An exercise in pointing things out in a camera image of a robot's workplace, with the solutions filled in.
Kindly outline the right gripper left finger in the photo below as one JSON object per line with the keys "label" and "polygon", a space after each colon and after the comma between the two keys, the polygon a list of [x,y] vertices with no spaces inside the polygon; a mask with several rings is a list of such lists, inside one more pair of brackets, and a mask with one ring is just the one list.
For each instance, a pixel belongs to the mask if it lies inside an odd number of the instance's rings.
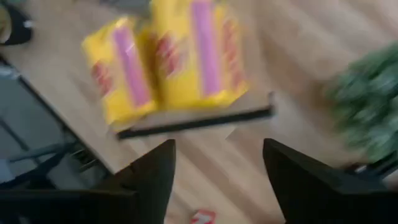
{"label": "right gripper left finger", "polygon": [[120,207],[111,206],[116,222],[164,222],[174,182],[176,153],[175,140],[168,139],[99,184],[101,190],[126,196]]}

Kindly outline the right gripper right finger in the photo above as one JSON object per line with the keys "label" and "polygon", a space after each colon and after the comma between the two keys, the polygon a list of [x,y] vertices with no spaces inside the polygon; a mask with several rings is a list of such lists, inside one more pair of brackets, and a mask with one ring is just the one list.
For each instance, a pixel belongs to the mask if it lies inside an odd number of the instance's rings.
{"label": "right gripper right finger", "polygon": [[262,156],[286,223],[387,223],[387,190],[274,139]]}

